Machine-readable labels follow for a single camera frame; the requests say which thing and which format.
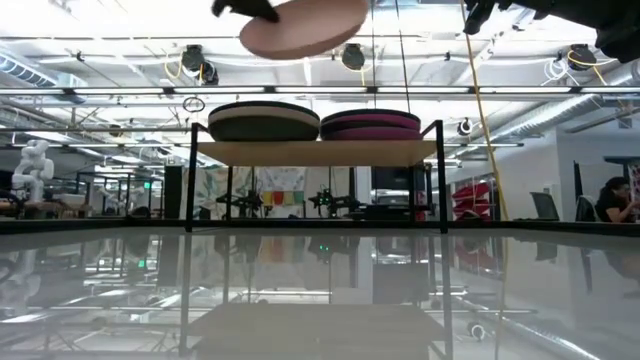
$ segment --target humanoid robot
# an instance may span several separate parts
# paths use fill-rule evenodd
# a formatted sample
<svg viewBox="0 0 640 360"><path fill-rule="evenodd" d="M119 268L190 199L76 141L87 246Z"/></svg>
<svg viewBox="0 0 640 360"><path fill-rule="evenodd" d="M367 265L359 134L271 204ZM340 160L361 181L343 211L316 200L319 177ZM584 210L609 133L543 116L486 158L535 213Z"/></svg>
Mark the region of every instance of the humanoid robot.
<svg viewBox="0 0 640 360"><path fill-rule="evenodd" d="M53 178L53 161L45 157L49 143L45 140L30 140L22 149L22 160L11 177L15 195L21 200L27 200L28 185L30 190L29 202L41 202L44 192L44 180ZM29 175L24 172L31 168Z"/></svg>

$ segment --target woman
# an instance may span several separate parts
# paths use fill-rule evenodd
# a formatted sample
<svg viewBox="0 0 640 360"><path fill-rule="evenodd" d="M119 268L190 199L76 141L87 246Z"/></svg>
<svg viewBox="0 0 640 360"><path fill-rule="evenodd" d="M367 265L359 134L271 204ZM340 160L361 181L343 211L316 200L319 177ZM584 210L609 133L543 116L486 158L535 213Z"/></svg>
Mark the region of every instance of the woman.
<svg viewBox="0 0 640 360"><path fill-rule="evenodd" d="M629 201L629 182L623 177L609 179L600 190L596 213L600 220L612 223L633 223L633 209L640 208L640 201Z"/></svg>

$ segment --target reflective glass surface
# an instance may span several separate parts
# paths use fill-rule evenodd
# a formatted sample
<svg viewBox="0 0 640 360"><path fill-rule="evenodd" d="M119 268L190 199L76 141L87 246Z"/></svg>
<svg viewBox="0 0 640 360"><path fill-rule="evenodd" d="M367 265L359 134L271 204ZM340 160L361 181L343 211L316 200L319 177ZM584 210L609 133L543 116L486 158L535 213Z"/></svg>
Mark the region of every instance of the reflective glass surface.
<svg viewBox="0 0 640 360"><path fill-rule="evenodd" d="M637 359L640 252L615 240L471 229L3 236L1 357L493 359L499 342L505 360Z"/></svg>

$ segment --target shelf rack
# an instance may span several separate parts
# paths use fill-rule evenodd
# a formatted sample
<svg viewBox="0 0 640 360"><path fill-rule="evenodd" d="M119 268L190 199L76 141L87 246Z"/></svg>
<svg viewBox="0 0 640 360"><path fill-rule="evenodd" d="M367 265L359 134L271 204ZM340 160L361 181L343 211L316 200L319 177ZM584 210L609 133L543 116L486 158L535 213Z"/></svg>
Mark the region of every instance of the shelf rack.
<svg viewBox="0 0 640 360"><path fill-rule="evenodd" d="M233 219L231 214L231 194L233 168L267 167L267 166L388 166L406 167L409 184L408 221L403 228L421 227L416 224L415 214L415 169L428 156L436 154L438 187L446 187L444 130L442 120L432 122L423 132L422 137L435 131L436 140L358 140L358 141L291 141L291 142L198 142L198 132L209 130L199 123L191 125L191 148L189 157L189 177L187 189L187 209L185 230L193 231L193 207L195 198L195 182L197 155L202 153L228 166L227 176L227 208L226 221L216 222L222 226L234 222L256 222L252 219ZM442 234L448 232L446 192L439 192L440 221ZM270 227L290 227L295 220L267 220ZM328 227L331 221L321 220Z"/></svg>

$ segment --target stacked discs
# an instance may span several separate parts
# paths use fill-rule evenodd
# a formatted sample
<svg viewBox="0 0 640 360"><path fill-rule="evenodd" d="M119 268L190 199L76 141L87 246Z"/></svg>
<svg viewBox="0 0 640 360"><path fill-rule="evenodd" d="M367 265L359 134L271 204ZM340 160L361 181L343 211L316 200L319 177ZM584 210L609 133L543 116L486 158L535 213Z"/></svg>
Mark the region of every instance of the stacked discs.
<svg viewBox="0 0 640 360"><path fill-rule="evenodd" d="M209 114L215 141L314 141L319 126L315 112L277 101L237 102Z"/></svg>
<svg viewBox="0 0 640 360"><path fill-rule="evenodd" d="M420 119L397 110L343 111L322 120L322 140L421 140Z"/></svg>

